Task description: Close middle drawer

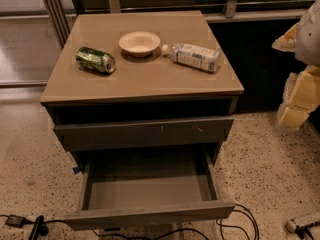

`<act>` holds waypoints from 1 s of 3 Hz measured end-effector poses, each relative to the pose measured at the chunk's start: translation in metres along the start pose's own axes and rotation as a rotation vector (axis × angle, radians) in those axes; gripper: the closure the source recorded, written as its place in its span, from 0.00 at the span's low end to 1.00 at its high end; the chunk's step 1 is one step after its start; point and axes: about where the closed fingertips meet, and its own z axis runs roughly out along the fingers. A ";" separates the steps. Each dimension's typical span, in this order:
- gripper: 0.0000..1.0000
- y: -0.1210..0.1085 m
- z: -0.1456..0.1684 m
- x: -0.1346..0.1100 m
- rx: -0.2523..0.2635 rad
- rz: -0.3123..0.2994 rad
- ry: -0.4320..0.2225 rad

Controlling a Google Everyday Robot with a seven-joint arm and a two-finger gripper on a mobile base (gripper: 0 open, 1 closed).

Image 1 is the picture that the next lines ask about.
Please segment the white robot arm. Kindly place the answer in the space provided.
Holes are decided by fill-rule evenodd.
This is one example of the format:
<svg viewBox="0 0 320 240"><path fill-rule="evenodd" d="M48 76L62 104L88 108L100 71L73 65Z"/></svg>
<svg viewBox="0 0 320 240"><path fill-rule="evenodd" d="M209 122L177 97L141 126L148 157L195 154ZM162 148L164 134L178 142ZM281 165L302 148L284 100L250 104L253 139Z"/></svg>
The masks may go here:
<svg viewBox="0 0 320 240"><path fill-rule="evenodd" d="M272 48L293 52L306 68L291 73L286 80L283 102L278 109L278 125L298 130L310 114L320 106L320 0L316 0Z"/></svg>

